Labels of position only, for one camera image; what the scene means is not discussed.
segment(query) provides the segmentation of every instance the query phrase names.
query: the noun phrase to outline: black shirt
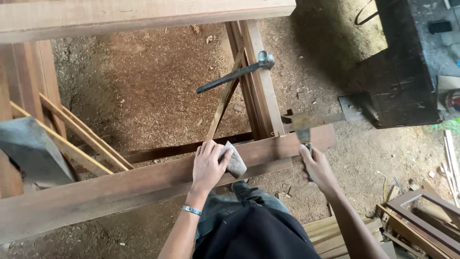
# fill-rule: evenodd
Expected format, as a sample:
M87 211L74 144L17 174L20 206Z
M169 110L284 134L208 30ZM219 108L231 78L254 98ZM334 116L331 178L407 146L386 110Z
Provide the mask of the black shirt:
M320 257L294 217L276 209L250 206L230 214L198 239L193 258Z

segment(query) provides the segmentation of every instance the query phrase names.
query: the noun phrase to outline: hammer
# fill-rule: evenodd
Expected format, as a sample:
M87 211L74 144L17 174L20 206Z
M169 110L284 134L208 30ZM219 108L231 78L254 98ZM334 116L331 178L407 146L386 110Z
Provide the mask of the hammer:
M242 76L244 76L246 74L249 74L252 71L255 71L255 70L257 70L257 69L259 69L261 67L265 67L265 68L268 68L268 70L270 70L273 67L273 65L275 64L275 61L273 60L273 55L269 54L265 50L259 52L259 54L257 55L257 58L259 59L259 61L257 63L252 64L252 65L247 66L247 67L243 67L243 68L234 70L234 71L230 72L230 74L228 74L228 75L226 75L224 77L221 77L221 78L217 79L214 82L210 82L210 83L207 83L207 84L205 84L203 86L200 86L200 87L198 87L196 89L196 93L201 94L202 92L206 92L208 90L211 90L216 86L219 86L219 85L224 84L226 82L230 82L233 79L236 79L236 78L242 77Z

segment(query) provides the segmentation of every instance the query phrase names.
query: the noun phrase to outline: hand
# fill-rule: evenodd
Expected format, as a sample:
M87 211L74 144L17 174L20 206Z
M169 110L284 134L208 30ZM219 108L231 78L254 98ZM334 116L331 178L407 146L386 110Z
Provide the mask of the hand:
M332 173L326 156L318 149L313 148L313 159L305 145L300 145L299 150L308 174L313 179L313 182L318 185L326 198L332 198L336 195L337 191L341 189ZM302 172L302 176L306 179L308 178L308 174Z
M225 152L219 164L217 160L223 148L223 145L216 144L213 140L205 141L201 147L198 147L193 165L192 192L208 195L225 173L225 168L233 154L233 149Z

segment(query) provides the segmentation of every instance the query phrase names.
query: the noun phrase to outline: person's left hand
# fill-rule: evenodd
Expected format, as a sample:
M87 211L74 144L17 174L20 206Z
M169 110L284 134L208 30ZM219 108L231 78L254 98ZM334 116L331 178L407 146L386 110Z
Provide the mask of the person's left hand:
M193 184L191 190L204 192L206 195L214 188L222 175L225 173L233 149L227 150L224 157L217 162L223 145L217 144L213 140L203 142L203 145L196 150L193 165Z

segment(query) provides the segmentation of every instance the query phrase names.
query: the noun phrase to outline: person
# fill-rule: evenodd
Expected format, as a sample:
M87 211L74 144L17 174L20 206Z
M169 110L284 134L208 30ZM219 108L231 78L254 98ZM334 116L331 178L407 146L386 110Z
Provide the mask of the person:
M213 188L233 153L229 149L219 163L222 148L214 141L198 147L185 206L158 258L190 258L194 241L193 258L320 258L300 223L277 198L244 181L232 187L238 200L215 194ZM324 154L313 148L312 157L304 145L299 152L335 212L350 258L389 259L345 197Z

